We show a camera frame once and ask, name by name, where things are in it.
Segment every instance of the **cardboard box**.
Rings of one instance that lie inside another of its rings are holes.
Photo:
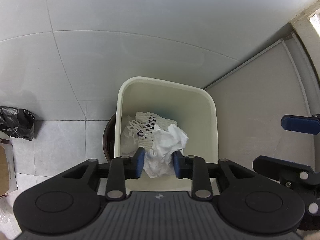
[[[14,173],[13,149],[11,144],[0,143],[0,196],[17,190],[16,174]]]

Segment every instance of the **tiled floor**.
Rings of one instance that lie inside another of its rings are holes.
[[[102,137],[108,121],[36,121],[35,139],[27,141],[10,138],[18,190],[0,199],[0,208],[9,216],[0,231],[7,238],[15,238],[21,231],[13,215],[12,206],[24,190],[71,168],[86,159],[107,162]]]

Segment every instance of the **tiled wall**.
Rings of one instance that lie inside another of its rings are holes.
[[[0,105],[108,120],[132,76],[204,87],[314,0],[0,0]]]

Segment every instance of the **black plastic bag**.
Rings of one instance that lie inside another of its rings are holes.
[[[32,141],[35,117],[21,108],[0,106],[0,131],[6,135]]]

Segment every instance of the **brown round container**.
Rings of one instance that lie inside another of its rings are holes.
[[[115,129],[116,114],[114,114],[107,123],[102,139],[103,152],[108,163],[110,163],[111,160],[115,157]]]

